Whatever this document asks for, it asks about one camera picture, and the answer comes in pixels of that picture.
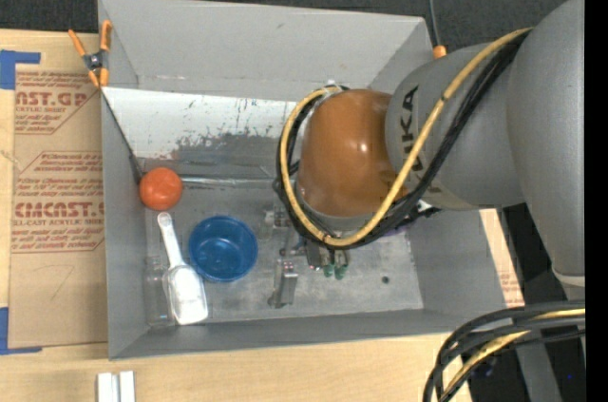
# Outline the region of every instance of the orange ball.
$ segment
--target orange ball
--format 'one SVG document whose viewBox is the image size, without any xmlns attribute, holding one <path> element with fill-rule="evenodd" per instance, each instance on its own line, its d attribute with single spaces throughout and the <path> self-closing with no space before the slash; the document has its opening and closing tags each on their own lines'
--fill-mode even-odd
<svg viewBox="0 0 608 402">
<path fill-rule="evenodd" d="M 140 181 L 140 199 L 150 209 L 163 211 L 175 206 L 181 198 L 180 176 L 167 167 L 156 167 Z"/>
</svg>

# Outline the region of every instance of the bin floor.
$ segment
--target bin floor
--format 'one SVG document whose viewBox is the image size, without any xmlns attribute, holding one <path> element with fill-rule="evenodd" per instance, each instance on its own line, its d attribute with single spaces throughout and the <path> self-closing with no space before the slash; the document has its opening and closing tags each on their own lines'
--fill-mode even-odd
<svg viewBox="0 0 608 402">
<path fill-rule="evenodd" d="M 269 305 L 275 288 L 279 250 L 291 228 L 276 228 L 265 222 L 267 212 L 278 200 L 270 182 L 235 181 L 234 185 L 187 187 L 180 203 L 170 211 L 186 261 L 188 239 L 195 226 L 215 215 L 228 215 L 246 222 L 256 233 L 257 262 L 244 278 L 228 283 L 205 280 L 209 305 L 206 322 L 277 317 L 326 316 L 354 313 L 422 309 L 415 265 L 406 235 L 381 238 L 362 248 L 350 250 L 351 262 L 344 278 L 326 278 L 323 271 L 311 269 L 306 256 L 291 256 L 298 280 L 294 303 L 282 308 Z M 157 213 L 146 211 L 148 255 L 161 255 L 161 233 Z"/>
</svg>

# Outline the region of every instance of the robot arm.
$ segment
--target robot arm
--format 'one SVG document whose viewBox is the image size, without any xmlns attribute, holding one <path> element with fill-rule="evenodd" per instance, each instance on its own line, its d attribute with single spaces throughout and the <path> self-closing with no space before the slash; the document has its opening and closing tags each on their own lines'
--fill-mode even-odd
<svg viewBox="0 0 608 402">
<path fill-rule="evenodd" d="M 300 233 L 334 248 L 381 236 L 420 199 L 525 201 L 556 275 L 584 286 L 583 77 L 584 0 L 570 0 L 529 35 L 419 67 L 392 95 L 317 92 L 300 107 L 312 115 L 297 175 L 297 113 L 281 140 L 279 195 Z"/>
</svg>

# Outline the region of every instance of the yellow cable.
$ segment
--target yellow cable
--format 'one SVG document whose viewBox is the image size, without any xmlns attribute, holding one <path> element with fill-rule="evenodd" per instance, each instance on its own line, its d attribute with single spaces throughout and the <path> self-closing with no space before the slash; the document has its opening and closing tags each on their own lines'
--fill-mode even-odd
<svg viewBox="0 0 608 402">
<path fill-rule="evenodd" d="M 309 94 L 306 98 L 304 98 L 304 100 L 302 100 L 300 103 L 298 103 L 296 105 L 296 107 L 294 108 L 294 110 L 292 111 L 292 113 L 290 114 L 289 118 L 287 119 L 287 123 L 285 124 L 285 126 L 283 128 L 283 133 L 281 135 L 280 148 L 279 148 L 279 160 L 280 160 L 281 177 L 283 180 L 283 184 L 285 185 L 285 193 L 287 194 L 287 198 L 290 202 L 290 205 L 294 209 L 295 215 L 302 222 L 302 224 L 306 227 L 306 229 L 309 231 L 309 233 L 311 233 L 317 239 L 323 241 L 324 243 L 326 243 L 330 246 L 341 246 L 341 247 L 350 246 L 354 243 L 357 243 L 362 238 L 364 238 L 380 222 L 380 220 L 382 218 L 384 218 L 387 211 L 389 211 L 390 205 L 394 202 L 395 198 L 397 197 L 397 194 L 399 194 L 399 191 L 403 187 L 403 183 L 405 182 L 411 168 L 415 164 L 415 161 L 418 158 L 418 154 L 420 153 L 420 150 L 422 149 L 423 145 L 425 144 L 425 141 L 427 140 L 430 130 L 432 129 L 435 122 L 437 121 L 437 118 L 441 114 L 446 102 L 453 96 L 453 94 L 460 87 L 460 85 L 465 81 L 465 79 L 475 70 L 475 68 L 487 56 L 489 56 L 490 54 L 495 52 L 497 49 L 508 44 L 513 39 L 515 39 L 516 37 L 518 37 L 519 35 L 521 35 L 524 32 L 527 32 L 527 31 L 529 31 L 529 29 L 515 30 L 514 32 L 508 33 L 504 37 L 501 37 L 500 39 L 489 44 L 481 52 L 479 52 L 473 59 L 471 59 L 466 64 L 466 66 L 456 75 L 456 77 L 452 80 L 452 82 L 446 88 L 446 90 L 444 91 L 444 94 L 437 101 L 434 108 L 431 110 L 430 114 L 428 115 L 428 118 L 425 121 L 425 124 L 423 125 L 422 129 L 420 130 L 418 138 L 416 139 L 416 142 L 414 143 L 414 146 L 408 155 L 408 158 L 406 159 L 405 163 L 403 164 L 401 171 L 397 175 L 397 178 L 395 179 L 395 182 L 393 183 L 389 193 L 387 194 L 387 196 L 383 200 L 382 204 L 378 208 L 378 211 L 376 211 L 376 213 L 373 215 L 373 217 L 363 226 L 363 228 L 358 230 L 353 235 L 351 235 L 349 237 L 345 237 L 343 239 L 332 237 L 331 235 L 328 235 L 327 233 L 319 230 L 316 226 L 314 226 L 314 224 L 308 219 L 308 217 L 306 216 L 306 213 L 302 210 L 301 206 L 299 205 L 299 202 L 297 201 L 295 194 L 294 194 L 294 189 L 292 188 L 292 185 L 289 180 L 289 172 L 288 172 L 288 164 L 287 164 L 287 140 L 289 137 L 289 133 L 292 129 L 292 126 L 294 124 L 295 118 L 297 117 L 297 115 L 299 114 L 299 112 L 302 110 L 302 108 L 305 105 L 307 105 L 311 100 L 313 100 L 317 96 L 319 96 L 321 94 L 325 94 L 327 92 L 327 90 L 319 89 L 317 91 L 314 91 L 313 93 Z"/>
</svg>

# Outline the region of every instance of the blue bowl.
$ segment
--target blue bowl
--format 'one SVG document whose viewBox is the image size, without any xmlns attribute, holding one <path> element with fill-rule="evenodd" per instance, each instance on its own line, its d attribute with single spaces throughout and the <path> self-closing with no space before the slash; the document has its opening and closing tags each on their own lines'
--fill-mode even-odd
<svg viewBox="0 0 608 402">
<path fill-rule="evenodd" d="M 190 262 L 207 280 L 231 282 L 244 277 L 257 260 L 257 240 L 244 222 L 229 216 L 201 221 L 188 241 Z"/>
</svg>

